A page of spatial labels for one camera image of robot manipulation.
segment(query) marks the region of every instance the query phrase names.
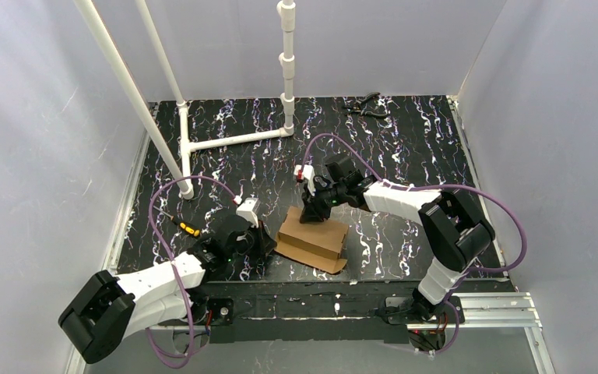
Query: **white wall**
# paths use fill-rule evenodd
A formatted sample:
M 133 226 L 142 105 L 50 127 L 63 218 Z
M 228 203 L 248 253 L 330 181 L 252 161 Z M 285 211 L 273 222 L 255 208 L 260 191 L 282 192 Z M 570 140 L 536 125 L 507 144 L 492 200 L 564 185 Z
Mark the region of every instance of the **white wall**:
M 56 373 L 143 134 L 72 2 L 0 2 L 0 372 Z
M 278 0 L 148 0 L 186 98 L 278 97 Z M 457 94 L 505 0 L 297 0 L 295 95 Z M 134 2 L 96 0 L 149 101 L 173 100 Z
M 598 1 L 508 0 L 460 94 L 484 189 L 515 208 L 558 372 L 598 372 Z M 493 214 L 516 255 L 514 228 Z

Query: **cardboard piece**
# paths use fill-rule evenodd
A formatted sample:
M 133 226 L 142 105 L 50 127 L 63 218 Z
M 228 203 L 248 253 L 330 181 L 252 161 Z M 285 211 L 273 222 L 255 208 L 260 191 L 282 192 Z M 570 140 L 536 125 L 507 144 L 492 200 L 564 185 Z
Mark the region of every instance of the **cardboard piece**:
M 291 206 L 276 236 L 276 251 L 329 274 L 341 271 L 347 264 L 340 258 L 349 226 L 338 221 L 300 224 L 301 208 Z

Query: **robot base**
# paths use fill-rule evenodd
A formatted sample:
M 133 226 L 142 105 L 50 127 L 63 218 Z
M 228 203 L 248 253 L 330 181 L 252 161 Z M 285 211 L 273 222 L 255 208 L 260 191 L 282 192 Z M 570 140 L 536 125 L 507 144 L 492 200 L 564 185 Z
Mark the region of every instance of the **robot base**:
M 459 315 L 459 323 L 463 323 L 464 322 L 464 311 L 462 309 L 462 302 L 459 300 L 459 298 L 457 296 L 451 296 L 449 300 L 450 300 L 450 303 L 453 304 L 453 306 L 455 306 L 455 308 L 459 307 L 459 310 L 457 311 L 457 314 Z M 386 309 L 387 316 L 382 316 L 382 319 L 391 325 L 406 325 L 408 323 L 422 323 L 423 322 L 422 320 L 418 319 L 415 316 L 409 315 L 408 313 L 393 314 L 394 310 L 398 311 L 398 310 L 407 309 L 409 305 L 412 305 L 412 302 L 413 302 L 413 298 L 411 298 L 411 297 L 408 297 L 408 298 L 403 298 L 403 297 L 386 298 L 385 309 Z M 452 309 L 444 308 L 443 311 L 448 316 L 448 320 L 451 321 L 451 323 L 455 323 L 455 316 L 453 315 Z

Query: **white pvc pipe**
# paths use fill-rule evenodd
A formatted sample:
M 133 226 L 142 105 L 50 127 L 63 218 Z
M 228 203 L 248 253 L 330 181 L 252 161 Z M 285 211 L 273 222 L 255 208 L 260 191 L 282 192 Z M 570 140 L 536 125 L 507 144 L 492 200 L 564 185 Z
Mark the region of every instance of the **white pvc pipe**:
M 285 97 L 294 97 L 294 79 L 285 79 Z
M 136 87 L 136 82 L 134 82 L 132 74 L 130 74 L 127 69 L 125 61 L 122 59 L 122 56 L 120 56 L 120 53 L 118 53 L 118 49 L 115 47 L 111 35 L 109 35 L 109 31 L 104 25 L 104 22 L 102 22 L 100 13 L 97 12 L 95 5 L 90 0 L 75 0 L 74 3 L 81 12 L 83 19 L 86 21 L 86 25 L 88 25 L 88 28 L 93 33 L 95 41 L 102 49 L 104 57 L 109 61 L 118 81 L 120 81 L 123 90 L 125 90 L 125 93 L 127 94 L 127 98 L 134 107 L 134 111 L 139 118 L 141 118 L 143 126 L 146 127 L 151 140 L 159 150 L 161 158 L 171 171 L 173 178 L 182 178 L 182 172 L 180 171 L 178 164 L 175 163 L 175 158 L 173 157 L 171 150 L 168 148 L 164 137 L 157 128 L 157 124 L 148 110 L 148 105 L 143 99 L 143 95 L 139 92 L 139 88 Z M 189 192 L 188 183 L 186 181 L 179 182 L 178 186 L 183 195 Z
M 294 132 L 294 28 L 296 5 L 294 0 L 281 0 L 276 5 L 280 16 L 281 29 L 283 30 L 283 53 L 279 62 L 283 67 L 283 94 L 280 99 L 283 103 L 285 122 L 283 128 L 286 132 Z
M 252 134 L 230 136 L 228 138 L 207 140 L 205 142 L 191 143 L 191 152 L 195 150 L 207 150 L 218 146 L 231 146 L 233 144 L 255 142 L 257 140 L 278 138 L 281 136 L 289 136 L 285 129 L 270 130 L 263 132 L 253 132 Z
M 291 33 L 283 32 L 283 56 L 285 58 L 294 56 L 294 31 Z
M 164 46 L 161 44 L 161 39 L 159 38 L 159 34 L 157 33 L 156 27 L 154 26 L 153 17 L 152 15 L 150 15 L 150 9 L 148 9 L 146 0 L 136 0 L 136 7 L 139 9 L 139 13 L 141 14 L 141 18 L 143 19 L 143 24 L 146 25 L 148 36 L 150 37 L 150 40 L 153 42 L 153 47 L 155 52 L 157 53 L 157 58 L 159 59 L 161 68 L 164 70 L 164 75 L 166 76 L 168 85 L 171 86 L 173 96 L 175 96 L 175 102 L 178 103 L 179 106 L 185 102 L 185 99 L 182 96 L 180 87 L 178 86 L 178 81 L 175 79 L 173 69 L 171 69 L 171 63 L 168 61 L 168 57 L 166 56 Z

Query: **purple cable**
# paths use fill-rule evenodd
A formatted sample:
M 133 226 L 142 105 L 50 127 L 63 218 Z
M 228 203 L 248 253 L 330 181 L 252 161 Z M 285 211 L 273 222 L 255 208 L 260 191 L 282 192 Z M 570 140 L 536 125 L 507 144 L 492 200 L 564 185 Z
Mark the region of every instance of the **purple cable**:
M 308 159 L 308 155 L 311 152 L 311 148 L 313 147 L 313 144 L 315 143 L 315 141 L 319 138 L 322 138 L 324 136 L 330 136 L 335 140 L 338 140 L 339 142 L 341 142 L 345 148 L 347 148 L 374 176 L 375 178 L 377 178 L 378 181 L 382 180 L 382 177 L 379 176 L 379 174 L 377 174 L 377 171 L 375 171 L 372 166 L 370 166 L 367 162 L 365 162 L 365 160 L 363 159 L 363 157 L 361 157 L 356 150 L 354 150 L 354 148 L 352 148 L 351 145 L 347 144 L 347 142 L 345 142 L 345 140 L 343 140 L 343 138 L 341 138 L 340 136 L 334 135 L 334 134 L 329 134 L 329 133 L 323 133 L 323 134 L 319 134 L 317 135 L 315 138 L 311 139 L 311 141 L 308 143 L 308 146 L 306 147 L 306 153 L 304 153 L 304 159 L 301 161 L 301 170 L 300 173 L 304 171 L 304 165 L 306 165 L 306 160 Z
M 172 263 L 172 261 L 175 259 L 175 255 L 173 254 L 173 251 L 171 251 L 171 247 L 164 240 L 164 237 L 162 236 L 161 231 L 159 231 L 159 228 L 157 228 L 157 226 L 155 225 L 155 223 L 153 221 L 153 207 L 154 207 L 155 200 L 157 200 L 159 195 L 164 190 L 169 189 L 171 186 L 176 185 L 179 182 L 185 181 L 187 179 L 203 179 L 206 181 L 210 181 L 212 183 L 215 183 L 215 184 L 223 187 L 223 189 L 225 189 L 226 192 L 228 192 L 228 194 L 230 194 L 233 197 L 233 199 L 235 199 L 237 197 L 234 194 L 234 192 L 231 189 L 229 189 L 225 184 L 223 184 L 220 181 L 217 181 L 214 178 L 206 177 L 203 175 L 189 175 L 188 177 L 175 179 L 174 181 L 168 182 L 166 185 L 163 185 L 159 190 L 157 190 L 157 192 L 155 192 L 153 194 L 153 197 L 150 199 L 150 205 L 148 206 L 148 223 L 150 223 L 150 226 L 153 228 L 154 234 L 159 238 L 161 245 L 164 247 L 164 249 L 166 249 L 166 254 L 168 254 L 168 260 L 171 261 L 171 268 L 173 269 L 173 275 L 175 276 L 175 281 L 178 282 L 178 286 L 180 287 L 180 293 L 182 294 L 182 300 L 185 302 L 185 308 L 187 309 L 187 320 L 188 320 L 188 324 L 189 324 L 189 347 L 187 350 L 187 352 L 188 352 L 187 355 L 178 355 L 175 353 L 169 353 L 169 352 L 164 351 L 154 341 L 154 338 L 153 338 L 152 332 L 150 331 L 150 328 L 146 328 L 146 334 L 148 336 L 148 341 L 150 342 L 150 345 L 152 346 L 152 348 L 155 352 L 155 355 L 157 356 L 158 359 L 160 359 L 160 361 L 163 362 L 164 365 L 168 366 L 171 369 L 180 369 L 180 368 L 184 367 L 185 365 L 187 365 L 187 363 L 189 362 L 189 359 L 195 353 L 194 352 L 194 337 L 195 337 L 194 336 L 194 321 L 193 321 L 193 317 L 192 317 L 192 307 L 191 307 L 191 304 L 189 303 L 187 291 L 185 290 L 185 284 L 184 284 L 184 282 L 182 282 L 182 278 L 180 277 L 178 268 L 175 267 L 175 264 Z M 184 360 L 182 360 L 178 363 L 174 363 L 174 362 L 168 361 L 164 356 L 166 356 L 168 358 L 183 358 Z
M 512 222 L 514 222 L 515 225 L 517 226 L 517 231 L 519 231 L 519 237 L 522 240 L 522 248 L 519 250 L 519 256 L 517 257 L 517 259 L 513 263 L 511 263 L 510 265 L 507 265 L 507 266 L 478 267 L 478 268 L 476 268 L 476 270 L 483 271 L 485 273 L 502 273 L 504 271 L 509 271 L 509 270 L 516 268 L 524 260 L 524 257 L 526 257 L 526 250 L 528 249 L 528 245 L 526 243 L 526 230 L 524 229 L 521 222 L 519 222 L 519 218 L 517 218 L 515 213 L 512 212 L 512 210 L 508 206 L 506 206 L 504 203 L 498 201 L 492 195 L 490 195 L 484 191 L 480 191 L 479 189 L 475 189 L 474 187 L 469 187 L 468 185 L 426 185 L 424 187 L 413 187 L 411 189 L 411 191 L 425 191 L 425 190 L 429 190 L 429 189 L 464 189 L 466 191 L 473 192 L 477 195 L 484 197 L 485 199 L 490 200 L 492 203 L 496 204 L 499 208 L 503 209 L 503 211 L 505 211 L 510 216 L 510 218 L 512 219 Z
M 477 195 L 484 197 L 485 199 L 490 200 L 492 203 L 495 203 L 498 207 L 503 209 L 510 216 L 512 221 L 517 226 L 517 231 L 519 231 L 519 237 L 521 238 L 521 241 L 522 241 L 522 247 L 521 247 L 521 250 L 519 251 L 519 257 L 517 257 L 515 262 L 511 263 L 510 265 L 501 266 L 498 268 L 478 267 L 477 268 L 478 271 L 482 271 L 485 273 L 502 273 L 504 271 L 508 271 L 508 270 L 512 270 L 512 269 L 516 268 L 524 260 L 524 257 L 526 257 L 526 250 L 528 248 L 528 245 L 526 244 L 526 231 L 524 230 L 524 227 L 522 226 L 521 222 L 519 222 L 519 218 L 517 218 L 517 216 L 514 214 L 514 212 L 512 212 L 512 210 L 510 210 L 510 208 L 508 206 L 506 206 L 504 203 L 498 201 L 492 195 L 489 195 L 486 192 L 480 191 L 479 189 L 475 189 L 474 187 L 469 187 L 468 185 L 426 185 L 423 187 L 413 187 L 412 188 L 412 187 L 407 187 L 404 185 L 398 185 L 398 184 L 392 183 L 388 180 L 383 179 L 379 174 L 377 174 L 375 172 L 375 170 L 367 162 L 365 162 L 363 157 L 359 156 L 357 151 L 354 150 L 354 148 L 352 148 L 352 146 L 345 143 L 345 140 L 343 140 L 342 138 L 340 138 L 337 135 L 328 134 L 328 133 L 319 134 L 315 138 L 313 138 L 310 141 L 310 143 L 308 143 L 308 147 L 306 147 L 306 153 L 304 153 L 304 159 L 301 162 L 300 173 L 304 170 L 304 165 L 306 165 L 306 160 L 308 159 L 308 155 L 310 154 L 311 147 L 313 146 L 313 144 L 315 143 L 315 141 L 317 139 L 322 138 L 323 136 L 330 136 L 333 139 L 340 141 L 377 178 L 378 181 L 383 181 L 384 185 L 389 187 L 390 189 L 397 189 L 397 190 L 401 190 L 401 191 L 427 191 L 427 190 L 433 190 L 433 189 L 464 189 L 466 191 L 473 192 Z M 457 309 L 455 308 L 455 306 L 453 306 L 453 304 L 451 304 L 448 301 L 448 298 L 450 298 L 450 296 L 455 291 L 455 289 L 460 286 L 460 284 L 464 281 L 464 278 L 466 278 L 466 276 L 468 276 L 468 275 L 469 275 L 469 271 L 467 270 L 462 275 L 462 277 L 459 278 L 457 283 L 455 283 L 455 285 L 452 287 L 452 289 L 444 297 L 444 304 L 449 306 L 453 310 L 453 312 L 455 312 L 455 333 L 452 335 L 452 338 L 448 341 L 448 343 L 442 349 L 434 351 L 435 354 L 443 353 L 445 350 L 450 348 L 451 345 L 455 342 L 455 339 L 457 338 L 457 334 L 459 333 L 459 314 L 457 313 Z

